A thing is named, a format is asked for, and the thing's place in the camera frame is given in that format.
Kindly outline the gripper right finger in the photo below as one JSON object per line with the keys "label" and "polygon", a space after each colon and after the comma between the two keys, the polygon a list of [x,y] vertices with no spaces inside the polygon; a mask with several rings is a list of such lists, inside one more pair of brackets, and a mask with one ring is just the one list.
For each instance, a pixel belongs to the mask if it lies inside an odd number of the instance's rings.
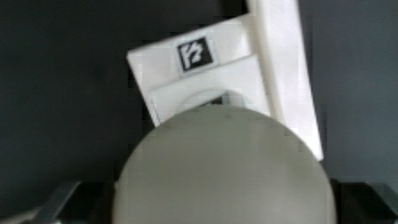
{"label": "gripper right finger", "polygon": [[331,180],[338,224],[398,224],[398,211],[365,182]]}

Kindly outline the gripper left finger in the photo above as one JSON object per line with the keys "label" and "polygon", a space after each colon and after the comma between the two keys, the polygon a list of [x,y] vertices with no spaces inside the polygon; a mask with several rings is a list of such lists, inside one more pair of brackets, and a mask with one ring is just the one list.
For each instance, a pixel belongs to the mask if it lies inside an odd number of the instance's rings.
{"label": "gripper left finger", "polygon": [[0,218],[0,224],[59,224],[58,216],[81,185],[81,181],[65,182],[50,194],[45,204],[11,217]]}

